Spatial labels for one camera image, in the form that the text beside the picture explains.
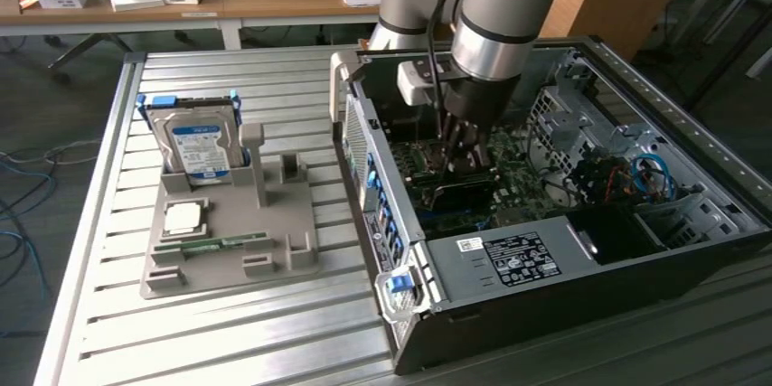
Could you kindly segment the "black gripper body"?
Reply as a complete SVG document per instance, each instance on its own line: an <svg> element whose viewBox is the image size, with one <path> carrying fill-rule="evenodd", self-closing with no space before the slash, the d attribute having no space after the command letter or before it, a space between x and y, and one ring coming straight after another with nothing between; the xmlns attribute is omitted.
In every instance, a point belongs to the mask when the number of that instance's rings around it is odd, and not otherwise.
<svg viewBox="0 0 772 386"><path fill-rule="evenodd" d="M501 81L474 78L452 80L444 97L444 109L478 128L492 128L509 105L520 79L517 75Z"/></svg>

